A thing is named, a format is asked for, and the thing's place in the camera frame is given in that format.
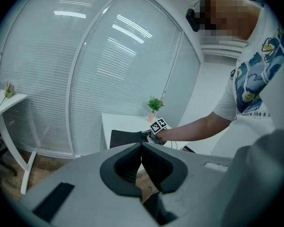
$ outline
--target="table leg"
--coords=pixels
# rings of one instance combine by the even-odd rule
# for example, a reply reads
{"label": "table leg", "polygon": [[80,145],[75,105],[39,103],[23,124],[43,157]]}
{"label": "table leg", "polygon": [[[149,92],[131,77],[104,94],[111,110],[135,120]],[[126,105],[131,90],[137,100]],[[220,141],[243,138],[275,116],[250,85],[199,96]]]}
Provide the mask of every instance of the table leg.
{"label": "table leg", "polygon": [[33,151],[32,154],[30,155],[29,161],[28,161],[28,171],[24,172],[24,176],[22,179],[22,185],[21,185],[21,193],[25,194],[27,192],[27,183],[28,183],[28,178],[30,174],[30,170],[32,169],[32,165],[36,156],[36,151]]}
{"label": "table leg", "polygon": [[10,153],[12,154],[12,156],[15,158],[15,160],[18,162],[18,164],[25,170],[28,171],[29,167],[28,164],[24,161],[24,159],[22,158],[22,156],[19,154],[19,152],[17,151],[16,146],[14,145],[13,141],[10,138],[8,129],[6,128],[4,119],[3,119],[3,115],[0,115],[0,134],[1,137],[3,138],[6,147],[9,149]]}
{"label": "table leg", "polygon": [[17,151],[17,148],[14,145],[9,135],[8,129],[6,128],[2,114],[0,115],[0,134],[6,144],[6,147],[9,149],[10,153],[12,154],[12,156],[15,158],[18,164],[24,169],[24,176],[23,176],[22,185],[21,185],[21,193],[25,194],[27,191],[27,183],[28,183],[30,170],[32,169],[32,165],[33,165],[37,152],[36,151],[32,152],[32,154],[30,155],[28,164],[27,164],[25,160],[22,158],[22,156],[19,154],[19,152]]}

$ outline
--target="wooden floor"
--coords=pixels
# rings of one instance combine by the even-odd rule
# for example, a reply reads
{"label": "wooden floor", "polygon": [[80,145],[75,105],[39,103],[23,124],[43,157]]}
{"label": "wooden floor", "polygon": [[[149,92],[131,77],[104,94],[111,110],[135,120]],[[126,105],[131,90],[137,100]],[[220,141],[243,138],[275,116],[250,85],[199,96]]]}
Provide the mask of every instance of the wooden floor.
{"label": "wooden floor", "polygon": [[[23,159],[28,162],[31,153],[20,149],[19,152]],[[20,200],[22,197],[20,188],[24,170],[15,161],[9,151],[2,156],[1,160],[13,167],[17,171],[17,176],[14,176],[9,170],[0,165],[0,188],[13,199]],[[29,190],[32,186],[38,184],[70,161],[72,160],[36,155],[29,176],[27,189]],[[145,171],[137,175],[136,186],[142,190],[142,202],[146,201],[153,193],[158,192]]]}

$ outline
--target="vr headset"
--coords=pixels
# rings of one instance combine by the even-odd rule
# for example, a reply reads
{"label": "vr headset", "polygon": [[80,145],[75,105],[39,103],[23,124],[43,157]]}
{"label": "vr headset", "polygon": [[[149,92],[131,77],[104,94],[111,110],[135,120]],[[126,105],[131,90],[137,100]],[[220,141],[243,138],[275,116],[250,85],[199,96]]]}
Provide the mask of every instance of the vr headset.
{"label": "vr headset", "polygon": [[[257,2],[259,4],[261,4],[261,6],[265,5],[265,2],[263,0],[249,0],[249,1],[253,1],[253,2]],[[186,13],[186,19],[189,22],[191,28],[193,29],[193,31],[198,32],[200,29],[200,24],[206,24],[206,18],[204,16],[204,13],[202,12],[195,12],[195,6],[197,3],[199,3],[200,0],[198,2],[195,3],[194,8],[193,9],[188,9],[187,13]]]}

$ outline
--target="forearm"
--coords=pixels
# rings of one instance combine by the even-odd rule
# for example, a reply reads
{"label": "forearm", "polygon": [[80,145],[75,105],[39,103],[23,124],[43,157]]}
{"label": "forearm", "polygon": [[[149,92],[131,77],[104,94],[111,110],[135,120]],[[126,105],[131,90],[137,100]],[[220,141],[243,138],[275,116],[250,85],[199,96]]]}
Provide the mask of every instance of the forearm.
{"label": "forearm", "polygon": [[161,131],[158,137],[163,141],[196,141],[203,140],[227,128],[230,121],[211,113],[207,117],[178,128]]}
{"label": "forearm", "polygon": [[208,136],[206,117],[201,118],[192,123],[183,125],[178,128],[173,128],[161,131],[159,137],[164,141],[195,141],[203,140]]}

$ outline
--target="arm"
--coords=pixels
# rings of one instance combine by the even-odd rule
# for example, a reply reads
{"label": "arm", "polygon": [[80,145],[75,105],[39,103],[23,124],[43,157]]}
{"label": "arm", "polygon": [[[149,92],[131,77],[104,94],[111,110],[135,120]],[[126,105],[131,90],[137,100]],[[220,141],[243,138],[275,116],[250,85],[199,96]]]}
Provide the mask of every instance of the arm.
{"label": "arm", "polygon": [[214,136],[226,129],[236,116],[236,101],[232,92],[232,76],[219,103],[208,116],[178,128],[160,131],[157,137],[166,141],[195,141]]}
{"label": "arm", "polygon": [[203,140],[226,129],[231,121],[224,119],[214,112],[192,123],[178,128],[160,131],[157,137],[163,142],[170,141],[195,141]]}

